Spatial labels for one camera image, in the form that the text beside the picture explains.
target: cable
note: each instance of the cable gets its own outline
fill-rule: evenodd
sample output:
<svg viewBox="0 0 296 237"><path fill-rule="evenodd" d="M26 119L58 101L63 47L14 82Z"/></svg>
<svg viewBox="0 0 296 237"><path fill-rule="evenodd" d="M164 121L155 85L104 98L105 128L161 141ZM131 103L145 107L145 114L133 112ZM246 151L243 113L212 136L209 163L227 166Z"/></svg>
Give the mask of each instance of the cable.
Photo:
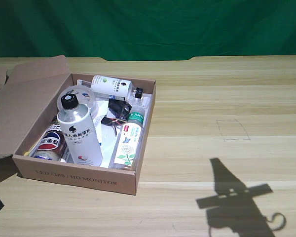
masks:
<svg viewBox="0 0 296 237"><path fill-rule="evenodd" d="M116 130L116 126L112 126L113 130L114 130L114 134L115 134L115 137L117 136L117 130Z"/></svg>
<svg viewBox="0 0 296 237"><path fill-rule="evenodd" d="M121 126L127 121L131 109L132 106L126 101L110 99L109 110L115 116L115 118L108 118L104 116L101 124L111 127Z"/></svg>
<svg viewBox="0 0 296 237"><path fill-rule="evenodd" d="M212 227L208 226L208 236L212 237Z"/></svg>

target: wooden table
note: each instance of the wooden table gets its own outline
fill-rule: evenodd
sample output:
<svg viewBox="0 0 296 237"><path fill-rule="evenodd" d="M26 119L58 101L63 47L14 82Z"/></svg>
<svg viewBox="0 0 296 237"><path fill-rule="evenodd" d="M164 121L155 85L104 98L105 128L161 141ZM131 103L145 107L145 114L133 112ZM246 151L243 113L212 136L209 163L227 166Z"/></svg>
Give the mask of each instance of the wooden table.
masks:
<svg viewBox="0 0 296 237"><path fill-rule="evenodd" d="M0 58L0 66L32 60ZM157 81L138 193L22 179L2 160L0 181L10 177L0 182L0 237L207 237L206 210L195 200L216 194L210 158L249 187L267 183L273 193L254 202L268 218L286 216L275 236L296 237L296 56L68 62L73 72ZM229 228L212 235L238 236Z"/></svg>

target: bottle cap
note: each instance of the bottle cap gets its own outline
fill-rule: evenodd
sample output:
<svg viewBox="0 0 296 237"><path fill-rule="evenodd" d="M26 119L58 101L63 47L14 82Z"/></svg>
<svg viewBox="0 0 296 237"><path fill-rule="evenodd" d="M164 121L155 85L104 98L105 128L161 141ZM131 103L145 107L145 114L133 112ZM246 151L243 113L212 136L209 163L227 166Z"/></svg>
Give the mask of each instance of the bottle cap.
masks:
<svg viewBox="0 0 296 237"><path fill-rule="evenodd" d="M142 96L143 96L143 89L140 87L137 87L135 91L135 98L141 99Z"/></svg>
<svg viewBox="0 0 296 237"><path fill-rule="evenodd" d="M75 94L79 104L84 104L90 108L92 119L94 119L98 113L98 105L95 100L94 93L92 90L85 85L73 85L65 89L60 93L57 99L57 108L59 111L63 109L61 98L67 94Z"/></svg>
<svg viewBox="0 0 296 237"><path fill-rule="evenodd" d="M71 110L77 107L79 102L75 94L67 94L61 97L61 104L65 110Z"/></svg>

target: green backdrop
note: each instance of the green backdrop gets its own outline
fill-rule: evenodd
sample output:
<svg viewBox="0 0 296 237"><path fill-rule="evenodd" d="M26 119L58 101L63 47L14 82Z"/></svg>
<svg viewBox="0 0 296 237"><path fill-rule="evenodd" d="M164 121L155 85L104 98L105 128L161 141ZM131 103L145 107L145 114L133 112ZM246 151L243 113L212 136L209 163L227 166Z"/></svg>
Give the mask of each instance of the green backdrop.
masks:
<svg viewBox="0 0 296 237"><path fill-rule="evenodd" d="M0 0L0 57L296 54L296 0Z"/></svg>

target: bottle label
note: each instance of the bottle label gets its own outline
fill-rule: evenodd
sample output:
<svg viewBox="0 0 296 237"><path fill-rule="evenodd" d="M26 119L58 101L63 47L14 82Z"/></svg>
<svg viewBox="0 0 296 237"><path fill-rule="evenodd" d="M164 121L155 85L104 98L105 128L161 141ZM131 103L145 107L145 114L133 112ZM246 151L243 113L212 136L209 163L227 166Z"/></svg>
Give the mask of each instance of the bottle label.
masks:
<svg viewBox="0 0 296 237"><path fill-rule="evenodd" d="M136 156L136 150L142 128L135 123L126 123L122 127L114 163L131 166Z"/></svg>
<svg viewBox="0 0 296 237"><path fill-rule="evenodd" d="M109 95L109 99L125 101L125 97Z"/></svg>
<svg viewBox="0 0 296 237"><path fill-rule="evenodd" d="M59 123L74 163L99 166L102 153L91 116L75 123Z"/></svg>
<svg viewBox="0 0 296 237"><path fill-rule="evenodd" d="M60 125L55 117L38 144L33 157L59 160L66 146Z"/></svg>
<svg viewBox="0 0 296 237"><path fill-rule="evenodd" d="M92 79L91 89L93 92L107 94L114 97L127 98L131 81L117 78L109 78L96 75Z"/></svg>
<svg viewBox="0 0 296 237"><path fill-rule="evenodd" d="M138 112L131 112L128 120L137 120L139 121L141 124L143 124L144 121L144 116Z"/></svg>

